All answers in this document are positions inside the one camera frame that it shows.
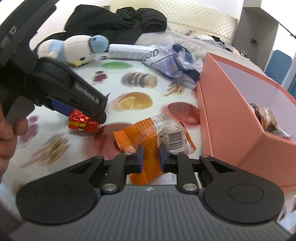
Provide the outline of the person's left hand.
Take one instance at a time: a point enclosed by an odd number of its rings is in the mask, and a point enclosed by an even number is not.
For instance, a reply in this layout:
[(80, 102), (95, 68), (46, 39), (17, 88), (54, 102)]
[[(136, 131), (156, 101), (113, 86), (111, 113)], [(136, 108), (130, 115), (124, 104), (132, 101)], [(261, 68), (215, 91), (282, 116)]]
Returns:
[(1, 106), (1, 119), (0, 119), (0, 173), (1, 176), (6, 172), (9, 161), (13, 157), (18, 136), (26, 134), (28, 129), (28, 120), (26, 118), (19, 120), (14, 126), (11, 126), (3, 113)]

